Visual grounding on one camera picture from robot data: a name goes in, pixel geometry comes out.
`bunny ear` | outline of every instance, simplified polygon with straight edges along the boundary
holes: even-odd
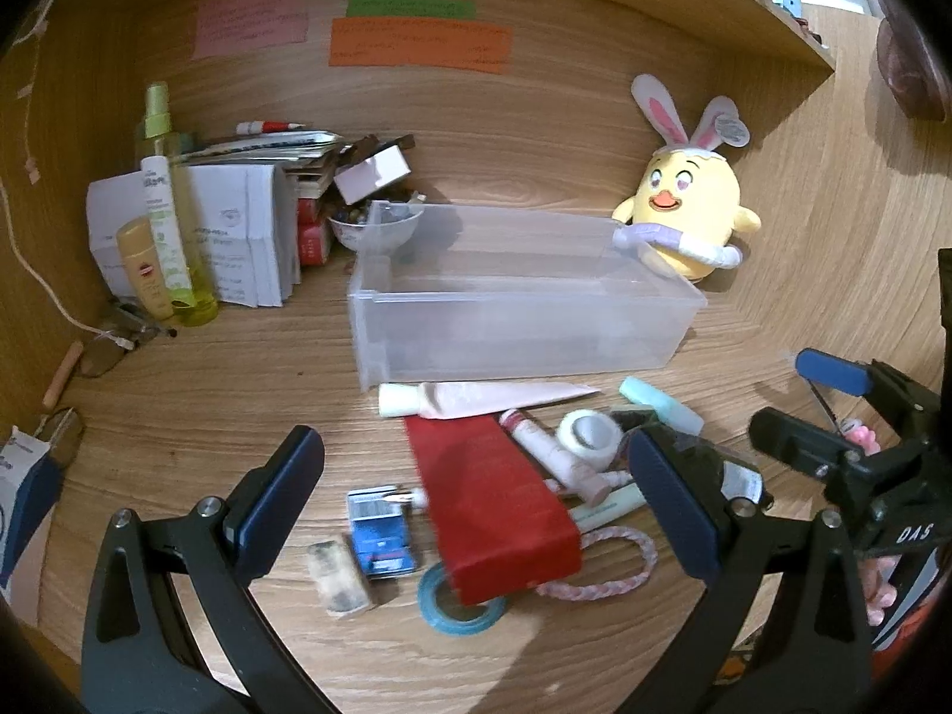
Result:
[[[669,145],[687,145],[687,134],[674,108],[674,99],[665,85],[654,75],[639,75],[631,83],[631,96],[635,97],[641,112],[649,119]]]
[[[691,135],[690,143],[694,147],[700,147],[701,150],[714,150],[724,142],[714,128],[714,118],[717,118],[719,115],[726,115],[730,118],[740,118],[733,99],[715,97],[708,102],[706,109],[704,109],[704,114],[701,116],[701,123],[698,123],[694,134]]]

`sticky note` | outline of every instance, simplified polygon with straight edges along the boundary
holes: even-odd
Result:
[[[203,0],[192,59],[230,56],[308,38],[305,0]]]
[[[425,18],[476,18],[473,0],[347,0],[347,16],[420,15]]]
[[[330,66],[453,67],[506,71],[512,29],[457,18],[335,18]]]

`orange beak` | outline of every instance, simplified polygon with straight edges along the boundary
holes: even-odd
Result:
[[[676,199],[670,190],[663,190],[649,199],[651,208],[658,212],[673,212],[681,206],[681,199]]]

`green sticky note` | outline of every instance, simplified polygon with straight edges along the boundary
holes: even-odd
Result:
[[[473,0],[347,0],[347,13],[353,15],[404,15],[424,18],[476,18]]]

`clear plastic bin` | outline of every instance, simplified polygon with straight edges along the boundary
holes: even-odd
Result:
[[[706,298],[609,218],[431,204],[392,250],[370,208],[349,288],[363,390],[661,367]]]

